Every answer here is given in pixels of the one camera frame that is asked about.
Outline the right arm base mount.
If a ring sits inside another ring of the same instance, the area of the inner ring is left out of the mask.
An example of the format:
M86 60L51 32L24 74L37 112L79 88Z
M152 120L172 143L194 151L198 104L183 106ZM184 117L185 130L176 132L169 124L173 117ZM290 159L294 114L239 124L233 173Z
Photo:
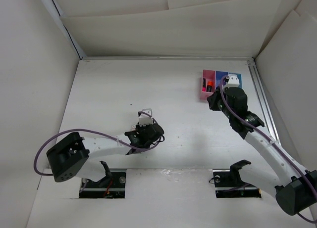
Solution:
M216 198L261 198L261 191L252 184L241 180L240 170L251 165L250 161L241 160L229 169L213 169L210 184L214 185Z

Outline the orange highlighter black body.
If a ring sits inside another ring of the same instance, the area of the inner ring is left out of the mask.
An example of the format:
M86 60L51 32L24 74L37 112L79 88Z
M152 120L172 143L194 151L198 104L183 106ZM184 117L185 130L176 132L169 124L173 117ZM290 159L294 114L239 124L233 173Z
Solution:
M206 87L206 92L212 92L212 89L213 89L213 82L208 81L207 87Z

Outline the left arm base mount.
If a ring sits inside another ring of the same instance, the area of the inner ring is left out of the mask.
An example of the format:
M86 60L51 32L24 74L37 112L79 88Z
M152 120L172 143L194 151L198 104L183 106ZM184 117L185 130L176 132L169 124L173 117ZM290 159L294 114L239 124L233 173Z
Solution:
M82 199L124 199L126 185L126 169L110 169L101 161L103 177L94 182L82 179L79 198Z

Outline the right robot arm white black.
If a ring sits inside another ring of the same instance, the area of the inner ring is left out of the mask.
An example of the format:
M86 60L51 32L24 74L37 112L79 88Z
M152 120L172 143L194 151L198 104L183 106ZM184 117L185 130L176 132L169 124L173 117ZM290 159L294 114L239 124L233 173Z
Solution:
M230 166L228 179L234 185L250 183L276 199L288 215L301 212L317 202L317 172L310 171L290 156L269 134L264 122L248 110L248 98L239 87L217 87L207 98L212 111L221 111L231 128L251 145L273 169L274 175L252 167L248 160Z

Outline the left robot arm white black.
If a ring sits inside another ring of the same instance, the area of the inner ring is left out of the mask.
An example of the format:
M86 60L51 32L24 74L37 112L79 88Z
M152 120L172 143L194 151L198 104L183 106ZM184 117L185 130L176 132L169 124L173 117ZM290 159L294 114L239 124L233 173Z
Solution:
M73 177L88 179L98 186L106 186L111 179L109 167L101 158L112 155L132 155L149 151L164 141L164 130L153 123L137 125L130 132L112 137L84 130L100 137L82 137L71 132L47 151L47 159L55 182Z

